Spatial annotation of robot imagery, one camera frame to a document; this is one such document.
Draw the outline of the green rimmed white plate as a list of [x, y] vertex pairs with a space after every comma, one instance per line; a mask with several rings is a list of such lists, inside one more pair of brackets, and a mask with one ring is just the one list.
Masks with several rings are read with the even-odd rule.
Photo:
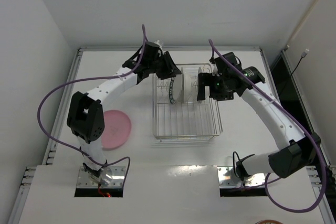
[[183, 87], [183, 77], [178, 74], [176, 77], [171, 78], [169, 86], [169, 100], [170, 104], [175, 104], [179, 99]]

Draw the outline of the pink plastic plate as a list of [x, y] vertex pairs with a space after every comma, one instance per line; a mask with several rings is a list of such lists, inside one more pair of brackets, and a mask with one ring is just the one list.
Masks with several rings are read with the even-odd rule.
[[103, 115], [105, 127], [101, 136], [102, 148], [113, 150], [127, 142], [132, 123], [129, 116], [120, 110], [108, 110]]

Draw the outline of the white deep bowl plate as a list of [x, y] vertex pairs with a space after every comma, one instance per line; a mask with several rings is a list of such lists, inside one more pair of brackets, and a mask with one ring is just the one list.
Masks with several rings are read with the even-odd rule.
[[183, 91], [181, 93], [181, 100], [183, 103], [188, 103], [192, 96], [192, 80], [188, 73], [183, 74]]

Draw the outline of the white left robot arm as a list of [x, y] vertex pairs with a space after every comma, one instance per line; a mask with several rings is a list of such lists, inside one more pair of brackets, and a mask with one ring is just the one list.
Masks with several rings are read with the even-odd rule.
[[77, 137], [83, 154], [83, 168], [100, 185], [112, 183], [112, 169], [102, 149], [101, 136], [105, 130], [104, 107], [112, 104], [121, 94], [136, 86], [149, 75], [165, 80], [181, 75], [170, 53], [160, 45], [146, 42], [119, 68], [116, 78], [110, 78], [97, 87], [71, 98], [67, 126]]

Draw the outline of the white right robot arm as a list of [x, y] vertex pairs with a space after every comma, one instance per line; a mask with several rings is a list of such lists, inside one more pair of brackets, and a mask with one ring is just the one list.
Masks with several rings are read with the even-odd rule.
[[302, 125], [276, 100], [265, 77], [256, 67], [242, 68], [242, 63], [233, 52], [211, 57], [213, 72], [200, 71], [197, 75], [197, 101], [209, 97], [216, 101], [232, 100], [234, 94], [242, 98], [259, 116], [271, 133], [277, 150], [271, 153], [251, 154], [234, 165], [234, 173], [240, 180], [256, 173], [274, 173], [287, 178], [311, 164], [320, 154], [321, 139], [316, 133], [306, 133]]

